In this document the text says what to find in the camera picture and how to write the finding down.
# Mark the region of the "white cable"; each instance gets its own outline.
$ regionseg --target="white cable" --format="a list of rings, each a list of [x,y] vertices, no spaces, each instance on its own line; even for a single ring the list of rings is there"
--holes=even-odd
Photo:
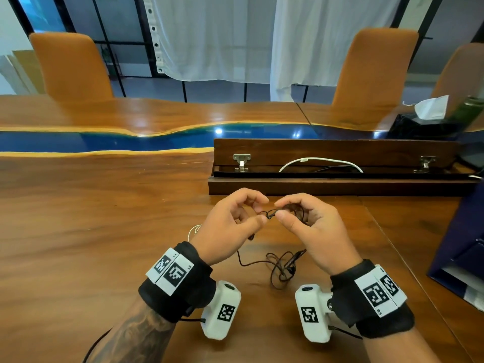
[[[192,229],[190,229],[190,231],[188,232],[188,237],[187,237],[187,241],[190,242],[190,233],[192,232],[192,230],[195,230],[194,234],[197,234],[198,230],[200,229],[200,227],[202,226],[202,224],[199,224],[199,225],[195,225],[194,227],[192,227]]]
[[[363,173],[363,171],[361,170],[361,168],[359,166],[357,166],[356,164],[352,163],[352,162],[347,162],[347,161],[339,161],[339,160],[336,160],[336,159],[329,159],[329,158],[318,158],[318,157],[309,157],[309,158],[299,158],[299,159],[296,159],[296,160],[293,160],[287,164],[285,164],[280,170],[279,170],[279,173],[281,173],[284,168],[286,168],[288,165],[291,165],[293,163],[296,163],[296,162],[307,162],[308,160],[318,160],[318,161],[328,161],[328,162],[335,162],[335,163],[344,163],[344,164],[349,164],[349,165],[352,165],[353,167],[355,167],[357,170],[359,170],[361,173]]]

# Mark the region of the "forearm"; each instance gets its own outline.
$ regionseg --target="forearm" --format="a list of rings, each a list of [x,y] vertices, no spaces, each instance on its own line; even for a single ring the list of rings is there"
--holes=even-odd
[[[363,339],[371,363],[440,363],[418,330],[378,339]]]
[[[125,316],[94,348],[87,363],[159,363],[175,324],[138,296]]]

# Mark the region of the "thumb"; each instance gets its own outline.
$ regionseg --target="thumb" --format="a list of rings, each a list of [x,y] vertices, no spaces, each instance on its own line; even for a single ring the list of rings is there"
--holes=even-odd
[[[277,220],[290,232],[294,233],[299,238],[307,232],[307,225],[304,225],[293,214],[286,210],[278,210],[275,213]]]
[[[240,223],[237,225],[241,235],[244,239],[249,238],[252,234],[260,231],[262,227],[268,222],[269,220],[266,218],[265,215],[256,215],[251,216],[245,222]]]

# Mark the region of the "green bottle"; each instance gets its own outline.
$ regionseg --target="green bottle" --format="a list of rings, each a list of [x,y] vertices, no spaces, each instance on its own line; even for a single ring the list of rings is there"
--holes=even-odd
[[[484,108],[484,99],[468,96],[445,121],[469,126]]]

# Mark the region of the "wrist strap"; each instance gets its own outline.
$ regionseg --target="wrist strap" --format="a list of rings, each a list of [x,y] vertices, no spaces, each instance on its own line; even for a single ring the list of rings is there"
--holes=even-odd
[[[415,324],[407,296],[379,265],[363,260],[349,270],[331,277],[331,307],[348,326],[367,338],[408,331]]]
[[[148,270],[138,292],[152,310],[175,323],[210,303],[217,288],[211,272],[195,247],[182,242],[168,249]]]

